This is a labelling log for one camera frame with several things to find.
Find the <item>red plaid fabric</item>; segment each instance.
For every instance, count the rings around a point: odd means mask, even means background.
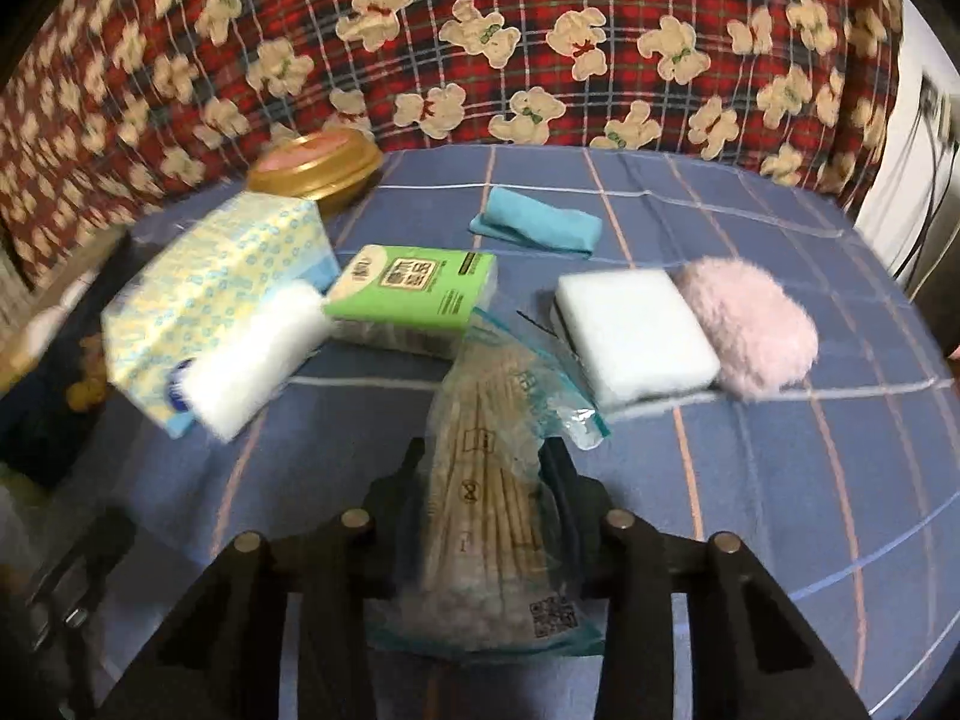
[[[64,0],[0,98],[0,213],[40,278],[94,228],[355,127],[381,148],[656,148],[872,185],[899,0]]]

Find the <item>teal cloth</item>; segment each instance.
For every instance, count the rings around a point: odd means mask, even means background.
[[[487,207],[473,218],[470,232],[522,247],[592,255],[601,221],[572,208],[554,208],[526,194],[493,187]]]

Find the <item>blue tablecloth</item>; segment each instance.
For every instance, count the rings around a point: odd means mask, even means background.
[[[491,184],[603,218],[596,256],[475,240],[467,223]],[[200,193],[136,234],[169,240],[237,188]],[[875,717],[918,704],[960,632],[960,409],[918,314],[829,201],[683,157],[446,146],[391,155],[379,188],[328,231],[344,261],[368,242],[494,251],[494,310],[540,316],[570,271],[704,255],[769,269],[819,329],[808,385],[760,403],[701,395],[645,410],[574,459],[664,531],[741,533]],[[115,396],[61,493],[86,504],[117,497],[144,529],[101,615],[107,672],[126,665],[234,533],[305,531],[360,501],[421,435],[445,370],[331,343],[228,446],[199,427],[171,442]],[[684,622],[677,608],[679,718],[689,717]],[[598,659],[469,670],[373,662],[382,718],[420,717],[430,700],[458,720],[584,718],[599,678]],[[292,697],[288,680],[285,706]]]

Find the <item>yellow patterned box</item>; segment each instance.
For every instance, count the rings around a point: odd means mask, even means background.
[[[110,381],[172,437],[193,421],[179,372],[271,290],[340,273],[312,200],[242,191],[187,230],[104,309]]]

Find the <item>pink fluffy object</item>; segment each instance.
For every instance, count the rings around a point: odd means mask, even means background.
[[[724,389],[757,398],[808,374],[817,359],[816,325],[767,271],[704,257],[675,281],[720,358]]]

